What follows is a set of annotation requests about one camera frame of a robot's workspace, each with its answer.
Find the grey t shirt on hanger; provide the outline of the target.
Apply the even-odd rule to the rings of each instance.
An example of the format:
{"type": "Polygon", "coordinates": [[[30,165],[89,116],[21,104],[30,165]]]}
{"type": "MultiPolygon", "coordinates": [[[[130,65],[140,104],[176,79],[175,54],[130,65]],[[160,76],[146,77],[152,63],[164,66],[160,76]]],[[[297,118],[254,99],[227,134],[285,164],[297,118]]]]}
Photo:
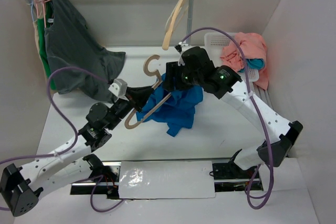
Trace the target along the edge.
{"type": "Polygon", "coordinates": [[[121,73],[126,53],[108,51],[89,33],[85,18],[69,0],[51,0],[53,24],[45,29],[47,60],[59,94],[79,89],[101,102],[114,102],[108,81],[121,73]]]}

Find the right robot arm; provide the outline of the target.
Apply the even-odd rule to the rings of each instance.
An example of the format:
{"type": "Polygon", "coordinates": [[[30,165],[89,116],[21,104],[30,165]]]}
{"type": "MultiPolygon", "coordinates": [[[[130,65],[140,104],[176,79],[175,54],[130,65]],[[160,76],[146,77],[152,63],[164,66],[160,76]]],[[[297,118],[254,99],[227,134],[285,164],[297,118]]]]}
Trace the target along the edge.
{"type": "Polygon", "coordinates": [[[260,146],[241,149],[234,154],[230,160],[230,174],[240,178],[248,169],[261,164],[279,167],[303,125],[299,121],[290,122],[275,112],[248,90],[248,84],[232,68],[215,66],[204,48],[177,45],[175,50],[180,58],[166,64],[165,90],[171,92],[199,86],[229,104],[265,136],[260,146]]]}

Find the pink shirt in basket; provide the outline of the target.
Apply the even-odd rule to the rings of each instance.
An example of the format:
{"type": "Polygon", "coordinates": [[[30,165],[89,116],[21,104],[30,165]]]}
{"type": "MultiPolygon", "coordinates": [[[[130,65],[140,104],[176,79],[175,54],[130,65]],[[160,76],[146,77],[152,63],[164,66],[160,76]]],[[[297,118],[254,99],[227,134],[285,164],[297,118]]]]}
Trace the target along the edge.
{"type": "MultiPolygon", "coordinates": [[[[240,45],[245,59],[260,58],[265,61],[266,66],[259,70],[259,79],[255,84],[266,90],[269,78],[267,71],[267,46],[263,37],[256,33],[237,33],[236,42],[240,45]]],[[[224,47],[220,56],[223,65],[231,67],[236,72],[244,72],[245,65],[239,49],[233,42],[224,47]]]]}

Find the green shirt on hanger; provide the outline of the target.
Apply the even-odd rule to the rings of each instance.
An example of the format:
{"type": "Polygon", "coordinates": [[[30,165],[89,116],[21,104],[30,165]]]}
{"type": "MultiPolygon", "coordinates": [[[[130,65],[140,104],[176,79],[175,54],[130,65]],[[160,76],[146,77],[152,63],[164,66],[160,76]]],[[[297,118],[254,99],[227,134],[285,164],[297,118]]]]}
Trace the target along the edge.
{"type": "MultiPolygon", "coordinates": [[[[47,2],[46,3],[46,7],[47,7],[47,13],[46,13],[46,19],[47,19],[47,28],[49,28],[53,22],[49,22],[49,19],[53,19],[54,17],[54,10],[52,7],[52,1],[47,2]]],[[[44,72],[45,72],[45,76],[46,79],[48,79],[51,75],[51,70],[50,70],[50,66],[48,63],[48,59],[47,59],[47,52],[46,52],[46,43],[45,43],[45,28],[42,28],[42,21],[39,20],[38,21],[38,30],[39,30],[39,36],[40,36],[40,60],[42,62],[43,68],[44,68],[44,72]]]]}

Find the white plastic basket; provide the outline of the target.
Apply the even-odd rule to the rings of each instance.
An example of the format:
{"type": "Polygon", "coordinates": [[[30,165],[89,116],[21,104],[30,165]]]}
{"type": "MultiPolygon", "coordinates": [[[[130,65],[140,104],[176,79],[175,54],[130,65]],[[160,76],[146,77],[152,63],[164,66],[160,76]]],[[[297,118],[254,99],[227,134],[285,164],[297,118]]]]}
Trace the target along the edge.
{"type": "MultiPolygon", "coordinates": [[[[228,33],[232,38],[235,38],[236,33],[228,33]]],[[[222,65],[220,59],[222,50],[232,42],[227,36],[219,32],[206,33],[204,36],[204,48],[207,51],[209,58],[213,61],[216,67],[222,65]]],[[[257,69],[247,68],[249,82],[255,82],[259,79],[259,72],[257,69]]]]}

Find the beige plastic hanger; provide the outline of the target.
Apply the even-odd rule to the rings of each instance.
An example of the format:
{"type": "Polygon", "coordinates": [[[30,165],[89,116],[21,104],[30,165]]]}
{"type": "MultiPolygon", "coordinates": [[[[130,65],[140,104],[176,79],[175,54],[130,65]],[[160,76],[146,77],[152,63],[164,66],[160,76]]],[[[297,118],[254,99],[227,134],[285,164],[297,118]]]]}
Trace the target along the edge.
{"type": "MultiPolygon", "coordinates": [[[[161,74],[159,72],[159,70],[155,69],[155,70],[150,70],[149,69],[149,64],[153,61],[153,60],[159,60],[160,56],[157,54],[154,54],[152,56],[149,56],[148,59],[144,62],[143,64],[143,72],[148,76],[148,77],[156,77],[156,82],[155,84],[152,86],[152,92],[151,94],[159,87],[160,84],[163,83],[161,74]]],[[[145,102],[145,104],[147,104],[150,95],[147,97],[147,100],[145,102]]],[[[131,119],[135,116],[137,110],[133,109],[132,112],[128,115],[128,117],[126,118],[125,122],[124,122],[124,126],[126,129],[128,130],[132,130],[136,127],[138,127],[141,123],[143,123],[150,115],[152,115],[160,106],[163,105],[163,103],[165,101],[168,100],[168,98],[171,97],[171,93],[167,94],[157,105],[155,105],[151,110],[149,110],[142,118],[141,120],[137,121],[134,124],[130,124],[131,119]]]]}

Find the teal garment in basket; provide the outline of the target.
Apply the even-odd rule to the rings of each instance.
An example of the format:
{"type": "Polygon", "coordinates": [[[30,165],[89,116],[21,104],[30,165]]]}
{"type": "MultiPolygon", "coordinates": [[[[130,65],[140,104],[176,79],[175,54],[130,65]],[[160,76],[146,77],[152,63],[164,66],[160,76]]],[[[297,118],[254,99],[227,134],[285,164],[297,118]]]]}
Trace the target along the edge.
{"type": "Polygon", "coordinates": [[[258,71],[266,66],[265,61],[260,58],[246,59],[246,63],[249,68],[257,69],[258,71]]]}

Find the cream plastic hanger on rack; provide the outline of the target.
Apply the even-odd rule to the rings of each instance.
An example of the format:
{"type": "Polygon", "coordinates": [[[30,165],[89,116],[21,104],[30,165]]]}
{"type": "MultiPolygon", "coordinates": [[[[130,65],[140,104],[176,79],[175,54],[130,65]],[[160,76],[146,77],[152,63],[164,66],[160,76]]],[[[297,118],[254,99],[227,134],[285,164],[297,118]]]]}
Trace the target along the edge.
{"type": "Polygon", "coordinates": [[[194,0],[178,0],[165,24],[165,33],[162,49],[168,50],[174,31],[183,17],[187,14],[187,29],[189,34],[192,28],[194,0]]]}

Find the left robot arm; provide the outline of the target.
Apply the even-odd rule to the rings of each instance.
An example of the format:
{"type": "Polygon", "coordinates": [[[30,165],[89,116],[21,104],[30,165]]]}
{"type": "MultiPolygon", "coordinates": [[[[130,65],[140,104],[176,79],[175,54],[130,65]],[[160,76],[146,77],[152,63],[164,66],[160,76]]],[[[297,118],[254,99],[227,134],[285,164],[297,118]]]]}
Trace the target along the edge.
{"type": "Polygon", "coordinates": [[[99,181],[106,172],[94,151],[111,139],[112,131],[132,110],[141,111],[153,88],[122,88],[113,84],[116,102],[108,107],[95,103],[86,116],[87,124],[66,143],[48,154],[37,155],[22,166],[7,160],[1,175],[1,196],[7,210],[19,217],[32,210],[46,195],[79,180],[99,181]]]}

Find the white cover plate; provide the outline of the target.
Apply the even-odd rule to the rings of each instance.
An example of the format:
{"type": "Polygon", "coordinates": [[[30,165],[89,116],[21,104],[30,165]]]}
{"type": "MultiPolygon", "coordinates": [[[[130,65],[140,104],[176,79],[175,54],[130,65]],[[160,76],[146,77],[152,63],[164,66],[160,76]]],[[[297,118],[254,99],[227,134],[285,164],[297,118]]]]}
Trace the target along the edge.
{"type": "Polygon", "coordinates": [[[118,193],[121,199],[214,198],[210,161],[122,162],[118,193]]]}

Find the beige shirt on hanger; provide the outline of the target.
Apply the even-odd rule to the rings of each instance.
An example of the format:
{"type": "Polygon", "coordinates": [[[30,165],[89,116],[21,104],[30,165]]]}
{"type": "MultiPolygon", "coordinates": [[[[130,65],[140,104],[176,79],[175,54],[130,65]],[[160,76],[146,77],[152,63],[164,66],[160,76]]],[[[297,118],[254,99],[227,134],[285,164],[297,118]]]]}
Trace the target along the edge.
{"type": "Polygon", "coordinates": [[[38,54],[40,54],[40,36],[39,36],[39,26],[38,26],[38,21],[42,21],[42,28],[46,27],[47,21],[46,21],[46,3],[44,4],[37,4],[33,2],[33,28],[34,28],[34,36],[35,36],[35,45],[37,48],[38,54]]]}

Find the blue t shirt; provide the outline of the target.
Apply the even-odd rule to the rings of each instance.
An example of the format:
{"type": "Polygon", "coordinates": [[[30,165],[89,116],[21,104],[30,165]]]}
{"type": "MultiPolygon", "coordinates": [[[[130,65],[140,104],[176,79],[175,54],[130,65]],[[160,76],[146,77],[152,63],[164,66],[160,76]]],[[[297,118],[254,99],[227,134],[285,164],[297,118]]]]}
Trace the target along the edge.
{"type": "MultiPolygon", "coordinates": [[[[140,121],[152,108],[155,107],[168,91],[163,89],[163,83],[151,94],[142,112],[136,113],[137,121],[140,121]]],[[[167,134],[176,137],[182,128],[191,129],[194,123],[195,107],[203,101],[203,89],[194,86],[188,90],[175,90],[171,96],[144,122],[154,120],[159,123],[166,123],[167,134]]]]}

